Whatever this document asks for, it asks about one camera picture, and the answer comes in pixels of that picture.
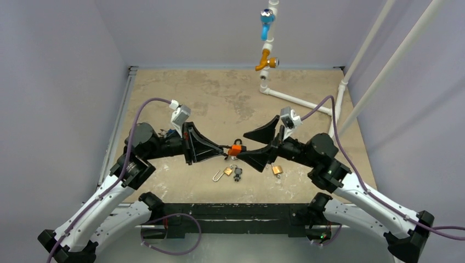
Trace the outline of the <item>orange black padlock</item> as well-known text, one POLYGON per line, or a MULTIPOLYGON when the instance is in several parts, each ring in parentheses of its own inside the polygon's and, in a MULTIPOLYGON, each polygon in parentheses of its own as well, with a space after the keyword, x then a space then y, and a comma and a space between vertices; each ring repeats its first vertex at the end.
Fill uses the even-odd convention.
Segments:
POLYGON ((243 145, 241 139, 236 139, 234 143, 228 148, 225 160, 228 158, 235 160, 237 155, 247 151, 247 147, 243 145))

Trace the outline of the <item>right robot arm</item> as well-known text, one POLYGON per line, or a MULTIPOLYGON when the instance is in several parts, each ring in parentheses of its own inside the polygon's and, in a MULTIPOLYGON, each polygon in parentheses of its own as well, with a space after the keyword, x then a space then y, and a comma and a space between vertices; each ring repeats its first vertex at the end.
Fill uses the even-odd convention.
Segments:
POLYGON ((238 159, 259 172, 278 157, 310 167, 308 177, 316 187, 352 202, 386 228, 382 238, 386 239, 388 251, 394 257, 403 262, 418 262, 434 216, 425 210, 406 208, 365 184, 355 168, 347 167, 336 158, 339 149, 327 133, 318 133, 303 143, 286 136, 284 126, 276 132, 278 121, 275 116, 264 126, 244 133, 244 138, 263 143, 265 147, 243 151, 237 155, 238 159))

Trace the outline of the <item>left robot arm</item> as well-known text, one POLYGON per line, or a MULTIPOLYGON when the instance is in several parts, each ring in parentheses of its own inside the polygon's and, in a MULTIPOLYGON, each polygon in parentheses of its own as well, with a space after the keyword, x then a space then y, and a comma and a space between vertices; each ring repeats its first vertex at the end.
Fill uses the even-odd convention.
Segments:
POLYGON ((49 253, 47 262, 94 262, 97 254, 130 228, 166 219, 165 204, 151 192, 143 193, 127 211, 109 219, 111 212, 134 193, 156 170, 153 159, 184 156, 188 165, 225 155, 226 146, 203 136, 193 122, 160 135, 148 123, 134 124, 124 153, 102 185, 68 221, 44 230, 38 241, 49 253))

